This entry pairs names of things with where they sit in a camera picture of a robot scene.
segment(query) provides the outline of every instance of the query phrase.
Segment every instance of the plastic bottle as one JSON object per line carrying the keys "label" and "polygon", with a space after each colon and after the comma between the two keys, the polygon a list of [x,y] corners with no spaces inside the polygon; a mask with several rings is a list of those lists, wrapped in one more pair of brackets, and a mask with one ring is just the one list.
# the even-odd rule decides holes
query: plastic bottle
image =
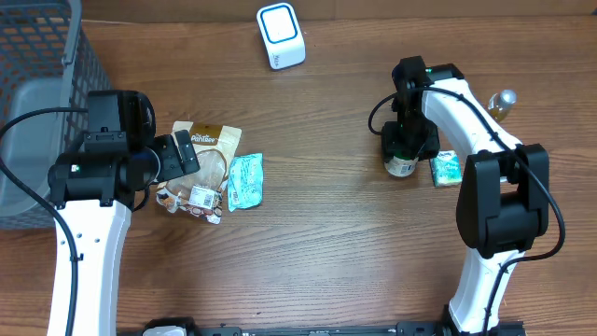
{"label": "plastic bottle", "polygon": [[495,121],[500,122],[507,117],[514,104],[516,104],[516,92],[503,90],[494,94],[489,100],[489,114]]}

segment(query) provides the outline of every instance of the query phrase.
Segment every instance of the cable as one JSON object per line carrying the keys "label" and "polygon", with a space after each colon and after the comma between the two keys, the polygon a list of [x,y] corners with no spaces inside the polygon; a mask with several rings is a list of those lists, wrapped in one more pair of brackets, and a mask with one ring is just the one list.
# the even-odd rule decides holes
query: cable
{"label": "cable", "polygon": [[[78,113],[87,113],[86,108],[73,108],[73,107],[52,107],[52,108],[44,108],[40,110],[36,110],[33,112],[25,113],[21,116],[14,118],[13,120],[9,121],[2,129],[0,129],[0,140],[4,134],[14,125],[17,123],[31,118],[35,116],[39,116],[42,114],[47,113],[55,113],[55,112],[78,112]],[[68,242],[68,248],[71,253],[71,297],[68,303],[68,319],[66,321],[66,336],[71,336],[73,334],[73,326],[75,323],[75,310],[76,310],[76,292],[78,289],[78,254],[76,252],[76,245],[75,239],[73,238],[73,233],[66,225],[64,218],[54,209],[54,207],[43,197],[39,196],[35,191],[31,188],[27,187],[24,183],[22,183],[16,176],[10,172],[8,167],[2,161],[0,157],[0,171],[4,173],[12,183],[14,183],[19,189],[23,190],[27,195],[31,196],[36,202],[39,203],[44,209],[46,209],[60,225],[64,235],[66,236],[66,242]]]}
{"label": "cable", "polygon": [[147,204],[147,200],[149,200],[149,186],[151,184],[147,185],[147,187],[143,190],[143,192],[145,193],[143,195],[143,200],[139,203],[139,205],[135,206],[134,209],[132,209],[133,212],[137,211],[137,210],[141,210],[143,209],[144,206],[146,206]]}
{"label": "cable", "polygon": [[[537,187],[541,190],[541,192],[543,193],[543,195],[546,197],[546,199],[548,200],[549,205],[551,205],[551,208],[553,209],[553,213],[556,216],[556,219],[558,221],[558,228],[559,228],[559,238],[558,238],[558,243],[547,253],[543,253],[540,255],[536,255],[536,256],[530,256],[530,257],[521,257],[521,258],[516,258],[516,259],[512,259],[509,260],[507,262],[505,262],[501,267],[499,272],[497,273],[497,277],[495,278],[495,282],[493,283],[493,288],[492,288],[492,293],[490,295],[489,298],[489,302],[487,303],[487,308],[485,309],[485,321],[483,323],[483,331],[481,333],[481,335],[489,335],[489,331],[488,331],[488,326],[489,326],[489,318],[492,315],[492,305],[493,305],[493,301],[495,300],[495,295],[497,295],[497,289],[500,286],[500,282],[502,280],[502,276],[504,275],[504,273],[507,271],[507,268],[517,262],[524,262],[524,261],[534,261],[534,260],[541,260],[541,259],[547,259],[550,258],[552,256],[554,256],[556,253],[558,253],[563,246],[563,242],[565,240],[566,237],[566,228],[565,228],[565,223],[563,220],[563,216],[562,216],[562,212],[560,211],[560,207],[558,206],[558,204],[556,203],[556,201],[553,199],[553,197],[551,196],[551,194],[549,193],[549,191],[547,190],[547,188],[541,183],[541,181],[539,181],[539,179],[537,178],[537,176],[531,171],[531,169],[529,168],[529,166],[526,165],[526,163],[524,163],[524,161],[522,160],[521,157],[519,157],[518,155],[516,155],[516,153],[510,149],[510,147],[508,147],[504,141],[502,141],[502,139],[500,139],[500,137],[498,136],[498,134],[496,132],[493,131],[492,127],[490,126],[489,122],[487,122],[487,120],[483,117],[483,115],[480,113],[480,111],[477,109],[477,107],[471,103],[468,99],[466,99],[462,94],[456,93],[454,91],[449,91],[449,90],[445,90],[445,89],[440,89],[440,88],[430,88],[430,87],[423,87],[423,88],[413,88],[410,89],[411,91],[434,91],[434,92],[439,92],[439,93],[443,93],[449,96],[452,96],[460,101],[462,101],[463,103],[465,103],[465,105],[467,105],[472,111],[473,113],[477,116],[477,118],[479,119],[479,121],[481,122],[481,124],[483,124],[483,126],[485,127],[485,129],[487,130],[487,132],[492,136],[493,140],[495,140],[495,142],[504,149],[504,151],[506,153],[508,153],[509,155],[511,155],[514,160],[516,160],[516,162],[519,164],[519,167],[522,169],[522,171],[524,173],[526,173],[528,176],[531,177],[531,179],[535,182],[535,184],[537,185]],[[389,97],[387,97],[386,99],[384,99],[382,101],[382,103],[387,102],[388,100],[392,99],[393,97],[396,96],[396,93],[390,95]],[[369,116],[369,128],[370,128],[370,124],[371,124],[371,119],[373,112],[371,113],[371,116]]]}
{"label": "cable", "polygon": [[371,122],[373,121],[373,116],[375,116],[375,113],[377,112],[378,109],[380,109],[380,107],[382,107],[382,105],[384,105],[387,101],[389,101],[390,99],[396,98],[398,96],[398,92],[396,93],[392,93],[389,96],[383,98],[377,105],[375,105],[375,107],[373,107],[373,109],[371,110],[371,114],[369,114],[369,130],[375,134],[375,135],[382,135],[381,132],[379,131],[375,131],[373,130],[373,126],[371,125]]}

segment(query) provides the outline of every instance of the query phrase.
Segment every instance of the white label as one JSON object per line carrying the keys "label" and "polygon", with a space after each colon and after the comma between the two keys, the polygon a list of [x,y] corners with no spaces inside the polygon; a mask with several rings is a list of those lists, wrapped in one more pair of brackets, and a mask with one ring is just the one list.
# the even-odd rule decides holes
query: white label
{"label": "white label", "polygon": [[214,206],[214,197],[215,191],[194,186],[193,190],[190,192],[188,203],[203,209],[212,210]]}
{"label": "white label", "polygon": [[406,177],[414,172],[416,165],[416,160],[402,160],[397,157],[393,157],[385,164],[385,169],[388,171],[388,173],[394,176]]}

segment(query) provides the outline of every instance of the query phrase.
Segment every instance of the bottle label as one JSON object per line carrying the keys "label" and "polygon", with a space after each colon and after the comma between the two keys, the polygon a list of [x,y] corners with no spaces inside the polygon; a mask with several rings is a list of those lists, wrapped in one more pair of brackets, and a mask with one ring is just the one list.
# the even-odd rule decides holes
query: bottle label
{"label": "bottle label", "polygon": [[406,177],[414,172],[416,166],[417,160],[402,160],[397,157],[393,157],[385,164],[385,169],[391,175]]}

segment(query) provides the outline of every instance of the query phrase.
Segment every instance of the basket handle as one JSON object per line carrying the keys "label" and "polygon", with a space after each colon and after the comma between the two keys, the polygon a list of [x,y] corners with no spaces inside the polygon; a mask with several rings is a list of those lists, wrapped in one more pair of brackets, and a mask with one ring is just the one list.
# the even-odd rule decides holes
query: basket handle
{"label": "basket handle", "polygon": [[80,0],[68,0],[71,6],[71,21],[68,25],[68,36],[64,46],[64,55],[62,56],[62,65],[68,66],[75,61],[76,44],[78,34],[81,31],[82,6]]}

